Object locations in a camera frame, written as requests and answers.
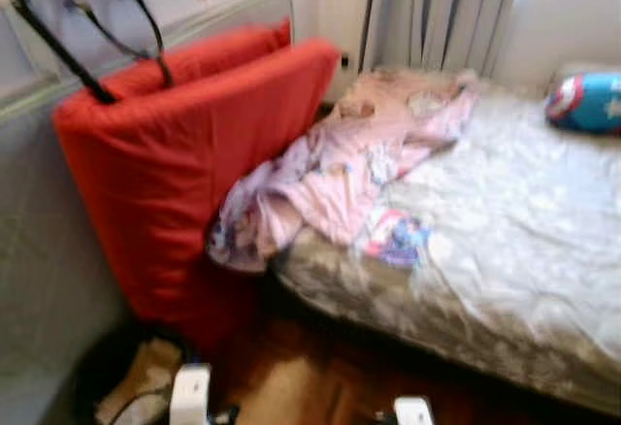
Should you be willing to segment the small red cushion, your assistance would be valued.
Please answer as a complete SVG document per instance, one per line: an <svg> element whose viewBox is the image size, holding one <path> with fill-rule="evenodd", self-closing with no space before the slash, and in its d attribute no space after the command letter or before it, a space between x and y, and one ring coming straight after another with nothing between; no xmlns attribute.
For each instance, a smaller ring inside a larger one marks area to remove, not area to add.
<svg viewBox="0 0 621 425"><path fill-rule="evenodd" d="M102 80L116 100L152 95L198 81L271 55L291 44L291 21L237 27L164 53L161 62L142 61Z"/></svg>

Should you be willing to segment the pink cartoon print blanket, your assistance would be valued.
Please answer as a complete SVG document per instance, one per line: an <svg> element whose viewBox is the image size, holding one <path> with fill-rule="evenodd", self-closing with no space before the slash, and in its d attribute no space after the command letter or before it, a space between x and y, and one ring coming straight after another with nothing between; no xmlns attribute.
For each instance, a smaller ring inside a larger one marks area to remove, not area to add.
<svg viewBox="0 0 621 425"><path fill-rule="evenodd" d="M461 137L479 92L472 70L360 75L327 117L232 185L206 253L261 273L303 227L353 243L387 184Z"/></svg>

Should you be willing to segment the black bin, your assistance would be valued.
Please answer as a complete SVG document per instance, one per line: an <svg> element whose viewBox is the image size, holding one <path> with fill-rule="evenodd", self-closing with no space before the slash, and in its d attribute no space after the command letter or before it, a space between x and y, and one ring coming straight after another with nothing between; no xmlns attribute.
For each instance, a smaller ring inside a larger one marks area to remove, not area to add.
<svg viewBox="0 0 621 425"><path fill-rule="evenodd" d="M205 364L198 351L170 329L139 322L124 324L91 346L74 371L71 381L72 410L82 424L96 425L94 408L106 397L108 390L118 385L125 376L136 357L138 346L155 338L180 346L182 366ZM209 413L209 420L210 425L220 425L212 412Z"/></svg>

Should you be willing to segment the grey floral bed sheet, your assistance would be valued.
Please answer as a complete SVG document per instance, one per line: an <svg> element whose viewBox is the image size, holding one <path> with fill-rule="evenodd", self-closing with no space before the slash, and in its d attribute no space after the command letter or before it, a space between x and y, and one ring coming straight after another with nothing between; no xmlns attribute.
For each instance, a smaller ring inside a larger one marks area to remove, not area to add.
<svg viewBox="0 0 621 425"><path fill-rule="evenodd" d="M621 413L621 143L551 127L485 86L460 140L387 185L370 229L409 260L306 227L277 256L288 295L350 335L607 415Z"/></svg>

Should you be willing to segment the grey curtain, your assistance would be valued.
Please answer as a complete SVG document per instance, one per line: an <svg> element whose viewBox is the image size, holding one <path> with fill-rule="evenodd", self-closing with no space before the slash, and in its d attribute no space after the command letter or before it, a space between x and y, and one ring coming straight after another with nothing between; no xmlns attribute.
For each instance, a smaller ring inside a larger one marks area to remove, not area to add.
<svg viewBox="0 0 621 425"><path fill-rule="evenodd" d="M494 71L514 0L369 0L363 70Z"/></svg>

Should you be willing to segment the black pole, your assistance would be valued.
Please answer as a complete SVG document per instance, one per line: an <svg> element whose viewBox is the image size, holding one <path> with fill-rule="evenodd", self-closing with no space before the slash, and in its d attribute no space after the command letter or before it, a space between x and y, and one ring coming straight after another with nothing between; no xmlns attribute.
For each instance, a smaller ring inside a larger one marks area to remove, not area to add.
<svg viewBox="0 0 621 425"><path fill-rule="evenodd" d="M68 51L62 41L57 38L57 35L54 35L53 31L44 25L44 22L37 16L34 8L32 8L30 0L12 0L12 4L18 15L22 17L22 20L35 31L36 35L39 35L39 38L48 45L53 55L71 71L71 74L81 81L82 86L87 88L90 95L102 103L115 103L118 101L107 88L103 87L94 76L85 70L85 67Z"/></svg>

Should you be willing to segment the large red mattress cushion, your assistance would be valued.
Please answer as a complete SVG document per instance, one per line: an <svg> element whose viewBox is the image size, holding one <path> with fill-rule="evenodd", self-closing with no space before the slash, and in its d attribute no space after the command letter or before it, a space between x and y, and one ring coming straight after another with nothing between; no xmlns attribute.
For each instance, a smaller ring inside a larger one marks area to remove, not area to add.
<svg viewBox="0 0 621 425"><path fill-rule="evenodd" d="M231 186L313 123L339 64L327 41L115 103L53 111L59 145L113 278L138 318L210 355L254 311L251 279L206 257Z"/></svg>

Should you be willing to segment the blue shield print pillow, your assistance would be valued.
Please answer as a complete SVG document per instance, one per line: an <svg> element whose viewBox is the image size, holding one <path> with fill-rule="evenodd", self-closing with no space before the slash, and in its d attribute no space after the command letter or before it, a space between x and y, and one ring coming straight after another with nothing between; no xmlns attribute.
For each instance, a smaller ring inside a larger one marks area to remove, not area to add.
<svg viewBox="0 0 621 425"><path fill-rule="evenodd" d="M547 122L569 131L621 136L621 72L582 72L555 84L547 96Z"/></svg>

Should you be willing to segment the colourful manga book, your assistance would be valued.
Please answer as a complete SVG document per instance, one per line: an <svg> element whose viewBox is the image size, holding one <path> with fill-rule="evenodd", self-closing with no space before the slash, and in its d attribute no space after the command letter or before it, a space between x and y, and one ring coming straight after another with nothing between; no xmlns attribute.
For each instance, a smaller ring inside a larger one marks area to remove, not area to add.
<svg viewBox="0 0 621 425"><path fill-rule="evenodd" d="M417 267L427 253L430 234L431 227L411 213L381 208L369 215L361 250L392 266Z"/></svg>

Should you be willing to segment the beige crumpled paper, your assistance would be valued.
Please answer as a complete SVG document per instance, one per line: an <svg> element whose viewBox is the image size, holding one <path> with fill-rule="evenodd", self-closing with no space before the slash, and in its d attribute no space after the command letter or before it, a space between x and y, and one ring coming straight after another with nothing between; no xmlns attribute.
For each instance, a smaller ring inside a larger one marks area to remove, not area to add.
<svg viewBox="0 0 621 425"><path fill-rule="evenodd" d="M125 376L94 408L96 425L159 425L167 421L182 355L180 346L161 338L139 345Z"/></svg>

